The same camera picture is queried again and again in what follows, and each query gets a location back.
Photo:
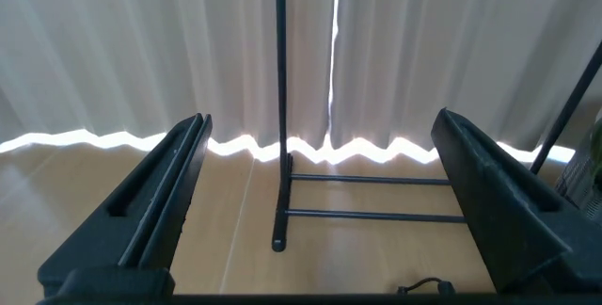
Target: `horizontal metal bar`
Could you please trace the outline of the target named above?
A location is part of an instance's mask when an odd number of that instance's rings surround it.
[[[466,223],[464,217],[460,216],[436,216],[436,215],[408,215],[373,212],[352,211],[322,211],[322,210],[287,210],[289,216],[297,217],[341,217],[353,219],[377,219],[377,220],[407,220],[407,221],[432,221],[444,223]]]
[[[379,183],[379,184],[407,184],[407,185],[449,185],[447,179],[431,178],[389,178],[389,177],[362,177],[323,174],[291,174],[293,180],[303,181],[332,181],[349,183]]]

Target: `curtain fold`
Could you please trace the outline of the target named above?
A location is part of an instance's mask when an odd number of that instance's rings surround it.
[[[361,136],[386,148],[403,136],[431,149],[433,120],[448,107],[532,150],[602,40],[601,23],[602,0],[340,0],[333,146]],[[600,93],[593,85],[583,104],[597,111]]]
[[[314,145],[331,1],[288,0],[289,126]],[[214,116],[217,141],[277,142],[275,0],[0,0],[0,20],[0,142],[80,128],[150,136],[197,112]]]

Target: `floor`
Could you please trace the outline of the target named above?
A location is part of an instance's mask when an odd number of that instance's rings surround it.
[[[0,303],[41,299],[38,267],[144,155],[87,144],[0,154]],[[330,166],[297,154],[294,171],[445,177],[440,163],[404,156]],[[208,152],[171,268],[177,293],[391,293],[429,276],[459,292],[494,292],[464,224],[293,217],[287,249],[274,253],[277,186],[276,160]],[[447,186],[294,182],[292,207],[461,215]]]

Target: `black cable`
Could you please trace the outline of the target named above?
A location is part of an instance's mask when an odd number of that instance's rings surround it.
[[[437,286],[436,289],[439,291],[440,295],[454,295],[455,294],[455,289],[453,288],[453,285],[451,282],[449,281],[442,281],[441,279],[437,278],[437,277],[429,277],[429,278],[425,278],[417,283],[415,283],[412,286],[400,286],[397,288],[397,294],[398,295],[407,295],[408,292],[415,290],[419,287],[421,287],[423,284],[429,282],[429,281],[436,281],[437,282]]]

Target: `metal rack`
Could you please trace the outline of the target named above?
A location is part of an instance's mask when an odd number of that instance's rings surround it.
[[[464,223],[463,217],[439,215],[411,215],[374,212],[349,212],[332,210],[292,209],[290,207],[291,189],[293,181],[335,181],[346,183],[374,183],[374,184],[401,184],[401,185],[450,185],[448,180],[424,178],[389,178],[389,177],[364,177],[345,175],[318,175],[293,173],[293,155],[287,150],[287,73],[286,73],[286,0],[276,0],[277,15],[277,73],[278,73],[278,119],[280,143],[280,188],[272,234],[272,249],[281,252],[286,248],[286,235],[289,217],[338,217],[355,219],[380,219],[380,220],[406,220],[406,221],[431,221],[443,223]],[[598,45],[590,63],[578,81],[577,86],[564,105],[561,114],[556,119],[549,134],[542,145],[535,161],[531,165],[531,172],[537,174],[547,155],[560,136],[564,126],[581,101],[587,87],[595,77],[602,63],[602,43]]]

